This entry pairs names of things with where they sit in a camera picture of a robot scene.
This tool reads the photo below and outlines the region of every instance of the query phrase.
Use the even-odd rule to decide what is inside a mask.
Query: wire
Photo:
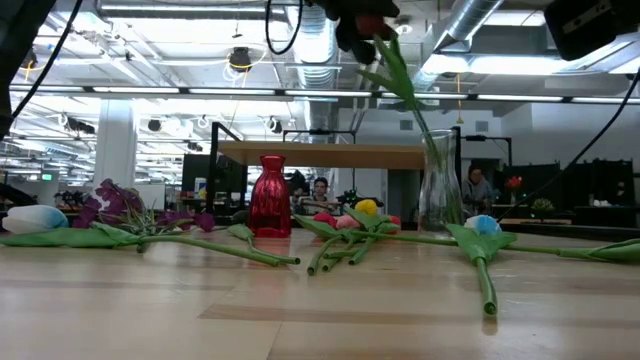
[[[302,8],[304,0],[300,0],[300,4],[298,5],[298,25],[296,25],[296,29],[293,31],[293,35],[291,35],[291,40],[289,40],[289,44],[285,46],[282,50],[276,50],[273,48],[273,44],[271,43],[271,36],[269,36],[269,18],[271,17],[271,2],[272,0],[267,0],[267,12],[264,20],[264,32],[267,37],[267,46],[269,46],[269,50],[276,55],[282,55],[289,51],[293,46],[293,43],[296,41],[296,37],[298,36],[298,32],[300,31],[300,25],[302,25]]]
[[[40,76],[38,76],[36,81],[33,83],[33,86],[31,86],[31,89],[29,89],[29,92],[27,92],[27,95],[24,97],[24,99],[22,99],[20,104],[18,104],[13,114],[11,114],[11,116],[13,116],[14,119],[17,118],[18,115],[20,115],[20,113],[22,112],[22,109],[24,109],[24,107],[27,106],[27,104],[29,103],[29,100],[31,100],[31,98],[36,93],[36,91],[38,91],[38,87],[40,87],[40,84],[42,84],[42,82],[44,81],[44,78],[47,77],[47,74],[49,73],[49,70],[53,66],[53,63],[55,62],[56,57],[58,57],[60,50],[62,50],[62,45],[64,44],[64,41],[67,39],[67,36],[71,31],[73,21],[76,19],[76,16],[78,15],[78,11],[80,11],[81,5],[82,5],[82,0],[76,0],[76,5],[73,7],[73,10],[71,10],[71,15],[69,15],[69,21],[67,21],[67,26],[65,26],[64,31],[62,32],[62,35],[60,35],[60,40],[58,40],[58,43],[56,44],[55,49],[53,49],[53,52],[51,53],[51,57],[49,58],[46,65],[42,69]]]
[[[609,122],[602,128],[602,130],[600,130],[600,132],[593,139],[591,139],[591,141],[587,144],[587,146],[585,146],[584,149],[582,149],[582,151],[580,151],[578,153],[578,155],[569,163],[569,165],[567,165],[567,167],[564,168],[564,170],[562,170],[556,176],[551,178],[551,180],[547,181],[546,184],[542,185],[537,190],[531,192],[529,195],[527,195],[527,197],[525,197],[524,199],[516,202],[512,207],[510,207],[509,209],[507,209],[507,211],[505,211],[502,215],[500,215],[500,217],[497,219],[497,221],[500,222],[500,220],[504,219],[504,217],[507,216],[511,211],[513,211],[513,209],[515,209],[518,206],[522,205],[523,203],[527,202],[532,197],[538,195],[544,189],[548,188],[551,184],[553,184],[554,182],[556,182],[557,180],[562,178],[562,176],[564,176],[564,174],[567,172],[567,170],[573,168],[573,166],[575,166],[575,164],[578,162],[578,160],[580,160],[582,155],[584,155],[587,151],[589,151],[589,149],[591,149],[593,144],[595,144],[596,141],[598,141],[602,137],[602,135],[604,135],[604,133],[607,130],[609,130],[611,125],[613,125],[613,123],[616,120],[618,120],[618,117],[620,117],[620,114],[622,114],[622,110],[624,110],[625,106],[627,105],[627,102],[629,102],[629,98],[631,98],[631,95],[633,94],[633,91],[635,90],[636,86],[638,85],[638,81],[639,80],[640,80],[640,68],[638,69],[638,72],[636,73],[636,76],[633,78],[633,81],[631,82],[631,86],[629,87],[629,90],[627,91],[627,94],[624,96],[624,99],[622,100],[622,103],[620,104],[620,107],[618,107],[618,110],[616,111],[616,113],[613,115],[611,120],[609,120]]]
[[[45,68],[45,66],[47,66],[47,64],[44,64],[42,66],[40,66],[39,68],[32,68],[31,65],[33,65],[33,60],[29,61],[29,65],[27,65],[26,68],[21,67],[20,70],[26,70],[26,71],[38,71],[38,70],[42,70]]]
[[[247,84],[247,77],[249,77],[249,70],[244,72],[244,79],[242,80],[242,87]],[[240,106],[240,100],[236,102],[236,107],[233,109],[233,116],[231,116],[231,122],[229,123],[229,131],[233,129],[233,122],[236,120],[236,113],[238,112],[238,107]],[[227,141],[229,134],[226,134],[224,137],[224,141]]]

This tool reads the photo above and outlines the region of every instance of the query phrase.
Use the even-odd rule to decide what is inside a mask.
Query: green stem
[[[300,258],[294,258],[294,257],[290,257],[290,256],[282,256],[282,255],[272,254],[270,252],[263,251],[263,250],[260,250],[260,249],[256,248],[255,245],[253,244],[253,238],[249,238],[248,242],[249,242],[249,251],[251,251],[251,252],[254,252],[256,254],[261,254],[261,255],[264,255],[264,256],[270,256],[270,257],[280,261],[281,263],[285,263],[285,264],[291,264],[291,265],[300,264]]]
[[[540,254],[551,254],[560,256],[560,249],[555,248],[541,248],[541,247],[533,247],[533,246],[518,246],[518,245],[509,245],[504,248],[505,250],[512,251],[524,251],[524,252],[534,252]]]
[[[347,247],[345,247],[345,250],[351,250],[355,245],[356,245],[356,240],[355,238],[352,238],[351,240],[349,240],[349,243],[347,244]],[[333,267],[336,266],[336,264],[339,263],[340,261],[342,261],[342,258],[327,260],[327,262],[322,266],[322,271],[324,272],[331,271],[331,269],[333,269]]]
[[[358,250],[355,255],[353,255],[351,260],[349,260],[349,265],[357,265],[362,262],[362,259],[364,259],[364,255],[369,252],[369,249],[371,249],[371,246],[374,242],[376,242],[376,240],[378,239],[375,237],[367,238],[364,245]]]
[[[197,246],[197,247],[201,247],[201,248],[205,248],[213,251],[218,251],[218,252],[229,254],[229,255],[239,256],[241,258],[261,262],[271,266],[278,266],[278,264],[280,264],[280,261],[270,256],[255,254],[249,251],[238,250],[232,247],[214,244],[214,243],[210,243],[202,240],[188,239],[181,236],[149,236],[149,237],[142,238],[141,241],[143,243],[175,242],[180,244]]]
[[[400,241],[417,242],[421,244],[431,244],[431,245],[458,246],[458,243],[455,240],[429,239],[429,238],[423,238],[423,237],[412,237],[412,236],[402,236],[402,235],[387,235],[387,234],[378,234],[378,233],[368,233],[364,231],[354,231],[352,232],[352,234],[374,237],[376,239],[400,240]]]
[[[352,257],[358,250],[335,251],[330,254],[324,254],[325,259],[342,259],[343,257]]]
[[[329,247],[331,247],[331,245],[334,242],[340,240],[341,238],[342,238],[341,236],[336,236],[334,238],[327,240],[324,243],[324,245],[322,245],[320,250],[318,250],[318,252],[313,256],[313,259],[311,259],[311,263],[309,263],[309,266],[307,267],[307,274],[309,274],[309,276],[313,276],[316,274],[316,272],[318,271],[318,265],[320,264],[320,258],[322,258],[322,255],[324,255],[327,249],[329,249]]]
[[[482,289],[482,309],[487,315],[495,315],[498,312],[498,298],[487,271],[487,263],[483,258],[477,258],[476,266],[478,267],[478,278]]]

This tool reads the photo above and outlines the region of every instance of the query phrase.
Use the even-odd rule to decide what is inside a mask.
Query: table surface
[[[243,165],[261,165],[261,156],[281,155],[285,166],[424,169],[421,146],[222,141],[218,151]]]
[[[224,231],[204,237],[245,247]],[[170,243],[144,255],[0,248],[0,358],[640,358],[640,267],[503,251],[489,267],[489,319],[458,248],[382,241],[357,266],[309,277],[320,245],[301,229],[258,239],[302,258],[280,268]]]

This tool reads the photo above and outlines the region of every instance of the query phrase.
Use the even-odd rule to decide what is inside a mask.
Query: red vase
[[[249,228],[256,237],[286,238],[291,235],[289,191],[282,175],[283,156],[260,157],[262,175],[253,187]]]

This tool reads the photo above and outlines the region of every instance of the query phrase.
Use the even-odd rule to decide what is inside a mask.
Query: vase
[[[289,191],[282,170],[285,158],[268,155],[260,157],[262,175],[251,194],[249,228],[256,237],[286,238],[291,235]]]
[[[464,213],[455,172],[455,132],[430,131],[424,143],[424,179],[420,190],[420,231],[445,231],[462,224]]]

